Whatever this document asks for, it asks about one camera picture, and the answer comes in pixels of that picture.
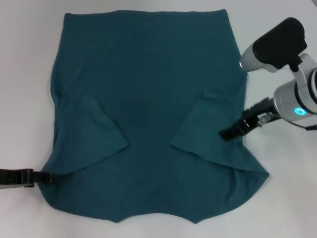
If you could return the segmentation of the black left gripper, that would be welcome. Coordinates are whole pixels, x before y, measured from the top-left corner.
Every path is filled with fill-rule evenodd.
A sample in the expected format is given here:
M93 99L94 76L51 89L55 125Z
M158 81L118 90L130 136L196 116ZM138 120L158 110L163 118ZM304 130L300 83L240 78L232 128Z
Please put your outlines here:
M20 170L0 170L1 185L21 185L23 187L34 187L36 183L53 183L53 174L47 172L37 172L33 169Z

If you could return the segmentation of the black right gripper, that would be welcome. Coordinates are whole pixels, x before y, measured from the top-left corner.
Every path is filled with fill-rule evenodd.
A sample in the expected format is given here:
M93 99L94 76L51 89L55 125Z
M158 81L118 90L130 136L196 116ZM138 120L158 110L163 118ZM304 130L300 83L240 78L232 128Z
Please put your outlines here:
M257 126L270 122L276 116L274 101L265 98L254 104L252 107L242 112L242 118L235 122L234 125L227 129L219 131L219 136L224 141L230 141L238 137L243 137Z

